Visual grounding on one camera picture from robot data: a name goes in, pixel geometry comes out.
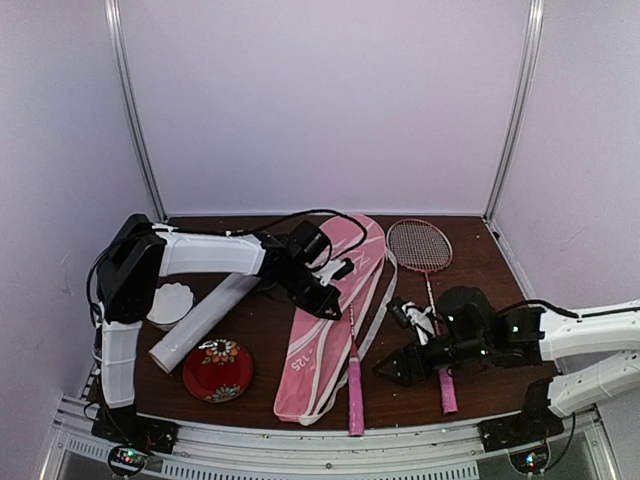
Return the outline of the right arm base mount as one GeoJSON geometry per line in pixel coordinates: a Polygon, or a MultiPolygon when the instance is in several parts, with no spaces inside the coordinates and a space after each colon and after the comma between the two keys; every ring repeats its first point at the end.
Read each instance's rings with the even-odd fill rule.
{"type": "Polygon", "coordinates": [[[547,378],[532,383],[518,413],[484,420],[478,424],[486,453],[507,449],[511,466],[532,477],[542,474],[550,463],[548,440],[564,432],[564,422],[550,410],[547,378]]]}

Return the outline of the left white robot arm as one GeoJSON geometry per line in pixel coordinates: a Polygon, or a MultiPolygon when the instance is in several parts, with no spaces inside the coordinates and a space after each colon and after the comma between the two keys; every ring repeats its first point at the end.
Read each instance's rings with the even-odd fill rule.
{"type": "Polygon", "coordinates": [[[269,280],[313,317],[338,320],[340,291],[315,260],[331,246],[319,226],[303,220],[287,233],[185,230],[133,214],[95,259],[88,306],[96,331],[106,429],[123,444],[137,442],[144,424],[128,407],[136,402],[134,374],[139,332],[160,282],[182,275],[269,280]]]}

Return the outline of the white shuttlecock tube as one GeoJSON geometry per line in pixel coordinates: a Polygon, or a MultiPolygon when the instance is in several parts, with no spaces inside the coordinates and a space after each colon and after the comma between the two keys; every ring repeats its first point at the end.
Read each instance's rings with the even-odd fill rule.
{"type": "Polygon", "coordinates": [[[150,349],[152,360],[170,374],[259,281],[255,276],[227,276],[150,349]]]}

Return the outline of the pink badminton racket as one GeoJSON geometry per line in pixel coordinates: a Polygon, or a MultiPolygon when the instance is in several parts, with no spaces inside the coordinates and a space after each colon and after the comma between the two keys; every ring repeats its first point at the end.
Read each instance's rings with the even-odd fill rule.
{"type": "Polygon", "coordinates": [[[356,345],[355,312],[352,305],[349,306],[349,321],[351,333],[351,349],[348,363],[349,435],[351,437],[361,437],[365,432],[364,402],[360,359],[356,345]]]}
{"type": "Polygon", "coordinates": [[[429,304],[434,316],[436,335],[442,333],[429,275],[445,269],[452,261],[452,247],[444,233],[432,223],[419,219],[403,219],[387,232],[388,251],[396,263],[424,276],[429,304]]]}

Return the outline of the pink racket bag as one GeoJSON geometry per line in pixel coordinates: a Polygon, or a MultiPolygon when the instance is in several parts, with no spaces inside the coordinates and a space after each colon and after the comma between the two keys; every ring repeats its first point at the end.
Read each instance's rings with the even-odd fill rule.
{"type": "Polygon", "coordinates": [[[351,273],[331,284],[340,291],[342,318],[321,320],[296,309],[273,412],[283,422],[308,426],[335,403],[348,381],[352,333],[359,333],[374,299],[387,257],[386,235],[374,219],[355,214],[324,221],[320,229],[337,252],[354,265],[351,273]]]}

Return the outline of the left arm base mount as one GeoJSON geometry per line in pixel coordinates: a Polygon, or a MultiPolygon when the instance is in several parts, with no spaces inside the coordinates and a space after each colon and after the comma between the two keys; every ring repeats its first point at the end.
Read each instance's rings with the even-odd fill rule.
{"type": "Polygon", "coordinates": [[[171,454],[177,441],[177,423],[138,414],[135,404],[110,407],[102,390],[96,389],[89,406],[97,411],[91,420],[93,437],[111,444],[107,467],[121,479],[140,474],[158,453],[171,454]]]}

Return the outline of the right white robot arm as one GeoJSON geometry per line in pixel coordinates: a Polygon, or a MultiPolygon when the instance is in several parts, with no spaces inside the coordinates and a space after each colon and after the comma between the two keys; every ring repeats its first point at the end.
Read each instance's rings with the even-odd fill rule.
{"type": "Polygon", "coordinates": [[[431,334],[416,322],[420,311],[401,298],[388,312],[403,327],[417,328],[420,339],[393,351],[373,373],[397,385],[424,382],[438,370],[476,360],[520,368],[561,358],[607,353],[580,371],[561,374],[528,389],[538,402],[513,419],[519,440],[535,440],[551,424],[551,413],[567,417],[583,407],[639,386],[639,303],[570,311],[542,300],[517,302],[496,310],[476,287],[456,286],[437,299],[429,320],[441,319],[447,331],[431,334]]]}

